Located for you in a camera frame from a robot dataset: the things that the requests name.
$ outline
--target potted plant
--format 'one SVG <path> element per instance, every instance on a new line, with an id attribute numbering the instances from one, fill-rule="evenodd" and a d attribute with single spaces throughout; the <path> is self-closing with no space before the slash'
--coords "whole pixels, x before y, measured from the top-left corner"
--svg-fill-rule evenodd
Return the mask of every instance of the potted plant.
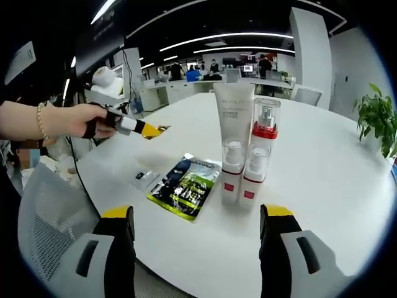
<path id="1" fill-rule="evenodd" d="M 367 145 L 384 158 L 395 157 L 397 153 L 397 112 L 393 110 L 390 96 L 383 98 L 379 88 L 370 84 L 375 94 L 363 96 L 361 101 L 354 102 L 359 110 L 357 128 L 360 129 L 360 142 L 364 137 Z"/>

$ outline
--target white round table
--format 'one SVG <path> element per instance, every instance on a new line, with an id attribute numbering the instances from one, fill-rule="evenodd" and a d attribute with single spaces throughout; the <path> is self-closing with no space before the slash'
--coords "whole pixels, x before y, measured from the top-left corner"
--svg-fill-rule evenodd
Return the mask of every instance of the white round table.
<path id="1" fill-rule="evenodd" d="M 128 183 L 139 161 L 166 174 L 184 155 L 221 161 L 215 95 L 196 94 L 145 118 L 171 125 L 151 141 L 116 135 L 78 163 L 100 213 L 134 207 L 137 258 L 195 297 L 260 297 L 259 205 L 294 212 L 336 254 L 345 275 L 357 274 L 382 239 L 394 201 L 387 161 L 358 141 L 357 124 L 332 112 L 281 100 L 279 137 L 259 200 L 250 213 L 226 208 L 220 184 L 194 223 L 149 201 Z"/>

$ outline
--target white bottle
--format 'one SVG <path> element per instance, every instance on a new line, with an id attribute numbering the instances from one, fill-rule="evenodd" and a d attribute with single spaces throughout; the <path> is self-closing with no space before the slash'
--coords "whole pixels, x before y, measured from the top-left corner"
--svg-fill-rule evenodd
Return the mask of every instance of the white bottle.
<path id="1" fill-rule="evenodd" d="M 254 125 L 244 169 L 239 204 L 251 208 L 265 180 L 274 142 L 279 134 L 277 121 L 281 103 L 257 98 L 254 103 Z"/>
<path id="2" fill-rule="evenodd" d="M 241 142 L 236 140 L 226 141 L 223 147 L 222 201 L 234 204 L 239 196 L 245 162 L 245 148 L 243 148 Z"/>

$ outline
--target cable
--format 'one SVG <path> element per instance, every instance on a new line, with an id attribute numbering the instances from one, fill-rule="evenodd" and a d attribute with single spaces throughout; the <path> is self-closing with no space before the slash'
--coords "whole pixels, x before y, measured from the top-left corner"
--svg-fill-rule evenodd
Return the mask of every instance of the cable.
<path id="1" fill-rule="evenodd" d="M 129 85 L 130 85 L 130 100 L 129 100 L 129 101 L 130 101 L 130 103 L 131 103 L 131 99 L 132 99 L 132 97 L 131 97 L 131 96 L 132 96 L 131 90 L 134 92 L 136 101 L 138 100 L 138 95 L 136 94 L 134 88 L 132 87 L 132 70 L 131 70 L 130 64 L 129 64 L 129 62 L 128 62 L 127 54 L 125 53 L 125 50 L 124 50 L 124 49 L 122 50 L 122 52 L 123 52 L 124 64 L 127 66 L 128 74 L 129 74 L 129 76 L 130 76 L 130 81 L 129 81 Z M 136 109 L 136 111 L 137 111 L 137 113 L 135 113 L 135 115 L 136 115 L 136 114 L 139 114 L 139 115 L 141 115 L 141 117 L 143 118 L 142 113 L 141 113 L 141 112 L 138 112 L 138 109 L 136 108 L 136 106 L 135 106 L 135 109 Z"/>
<path id="2" fill-rule="evenodd" d="M 87 197 L 88 197 L 88 199 L 90 200 L 92 206 L 94 207 L 94 210 L 97 212 L 97 214 L 98 214 L 98 216 L 99 216 L 99 218 L 100 218 L 100 213 L 98 212 L 97 207 L 95 207 L 94 202 L 92 201 L 91 197 L 89 196 L 89 193 L 88 193 L 88 191 L 87 191 L 87 189 L 86 189 L 86 186 L 85 186 L 84 183 L 83 183 L 83 179 L 81 179 L 79 170 L 77 169 L 77 162 L 76 162 L 76 159 L 77 159 L 77 158 L 76 158 L 76 154 L 74 153 L 72 138 L 71 138 L 71 137 L 65 137 L 65 139 L 66 139 L 66 141 L 67 141 L 67 142 L 69 143 L 69 145 L 70 145 L 70 149 L 71 149 L 71 151 L 72 151 L 72 156 L 73 156 L 73 161 L 74 161 L 74 167 L 76 168 L 76 172 L 77 172 L 77 175 L 79 176 L 80 183 L 81 183 L 81 185 L 83 186 L 84 192 L 87 194 Z"/>

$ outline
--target hand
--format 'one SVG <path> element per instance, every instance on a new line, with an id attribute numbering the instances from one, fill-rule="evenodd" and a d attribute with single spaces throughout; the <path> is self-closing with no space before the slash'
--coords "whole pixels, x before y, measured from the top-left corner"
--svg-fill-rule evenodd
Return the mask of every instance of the hand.
<path id="1" fill-rule="evenodd" d="M 68 135 L 71 137 L 81 138 L 86 133 L 87 122 L 95 118 L 105 119 L 107 111 L 92 104 L 79 104 L 77 106 L 67 108 L 66 114 Z M 106 126 L 101 123 L 100 120 L 97 121 L 95 138 L 109 138 L 114 133 L 114 128 Z"/>

